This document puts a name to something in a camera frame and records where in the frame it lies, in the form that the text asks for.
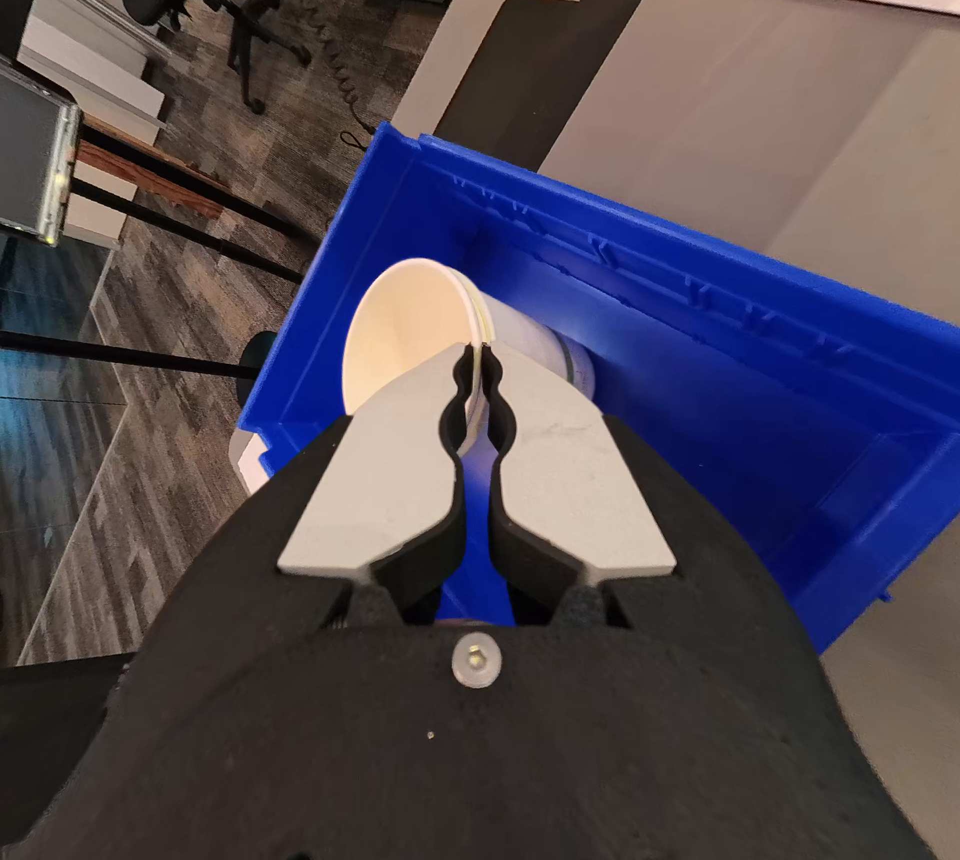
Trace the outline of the blue plastic bin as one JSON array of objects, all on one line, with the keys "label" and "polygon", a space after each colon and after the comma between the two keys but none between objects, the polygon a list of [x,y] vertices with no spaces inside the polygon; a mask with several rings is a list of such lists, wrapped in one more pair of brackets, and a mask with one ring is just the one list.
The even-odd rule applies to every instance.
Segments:
[{"label": "blue plastic bin", "polygon": [[958,516],[958,326],[386,123],[236,426],[273,474],[343,411],[350,320],[429,258],[585,347],[594,400],[731,523],[822,654]]}]

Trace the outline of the grey desk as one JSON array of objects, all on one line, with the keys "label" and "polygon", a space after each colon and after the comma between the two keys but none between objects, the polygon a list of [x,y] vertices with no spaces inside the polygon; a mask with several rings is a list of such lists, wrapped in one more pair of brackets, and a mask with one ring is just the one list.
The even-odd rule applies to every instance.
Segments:
[{"label": "grey desk", "polygon": [[[392,125],[958,326],[958,17],[855,0],[454,0]],[[825,651],[958,858],[958,516]]]}]

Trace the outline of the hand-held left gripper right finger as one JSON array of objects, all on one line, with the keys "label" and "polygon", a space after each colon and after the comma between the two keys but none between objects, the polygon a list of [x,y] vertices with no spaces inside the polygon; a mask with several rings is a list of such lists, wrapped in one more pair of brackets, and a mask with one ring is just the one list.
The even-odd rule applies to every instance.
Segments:
[{"label": "hand-held left gripper right finger", "polygon": [[505,343],[484,346],[481,377],[496,452],[487,545],[515,625],[546,625],[577,587],[673,573],[677,558],[611,419]]}]

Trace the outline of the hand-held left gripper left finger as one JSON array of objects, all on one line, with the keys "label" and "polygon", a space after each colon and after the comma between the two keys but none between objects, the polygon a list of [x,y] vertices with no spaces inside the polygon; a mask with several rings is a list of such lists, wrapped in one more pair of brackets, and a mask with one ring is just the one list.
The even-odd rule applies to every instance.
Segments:
[{"label": "hand-held left gripper left finger", "polygon": [[465,478],[475,349],[453,344],[348,419],[277,561],[287,575],[387,590],[402,614],[430,600],[466,550]]}]

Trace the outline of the silver framed sign board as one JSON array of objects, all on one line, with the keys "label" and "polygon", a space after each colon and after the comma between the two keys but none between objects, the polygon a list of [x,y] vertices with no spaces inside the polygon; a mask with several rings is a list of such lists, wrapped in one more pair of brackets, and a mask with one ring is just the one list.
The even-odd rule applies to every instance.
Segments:
[{"label": "silver framed sign board", "polygon": [[82,112],[73,95],[1,61],[2,230],[49,247],[61,240]]}]

